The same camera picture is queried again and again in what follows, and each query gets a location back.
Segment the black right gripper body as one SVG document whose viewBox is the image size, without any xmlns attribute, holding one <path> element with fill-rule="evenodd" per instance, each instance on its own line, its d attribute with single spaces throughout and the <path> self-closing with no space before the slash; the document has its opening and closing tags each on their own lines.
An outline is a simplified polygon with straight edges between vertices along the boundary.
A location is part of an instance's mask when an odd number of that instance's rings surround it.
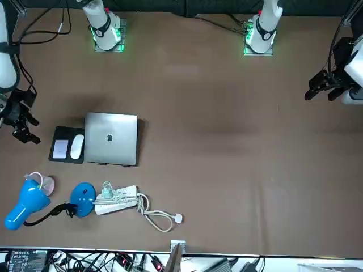
<svg viewBox="0 0 363 272">
<path fill-rule="evenodd" d="M 24 112 L 31 112 L 36 94 L 30 90 L 13 90 L 9 96 L 2 94 L 2 123 L 15 126 L 22 123 Z"/>
</svg>

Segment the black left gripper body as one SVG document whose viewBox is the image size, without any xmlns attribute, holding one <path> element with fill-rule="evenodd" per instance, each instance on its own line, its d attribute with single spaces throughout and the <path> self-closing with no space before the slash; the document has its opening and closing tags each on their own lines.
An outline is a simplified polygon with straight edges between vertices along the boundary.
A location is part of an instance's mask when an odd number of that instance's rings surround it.
<svg viewBox="0 0 363 272">
<path fill-rule="evenodd" d="M 344 68 L 353 49 L 353 38 L 342 37 L 333 47 L 328 58 L 329 83 L 333 86 L 347 85 L 351 80 Z"/>
</svg>

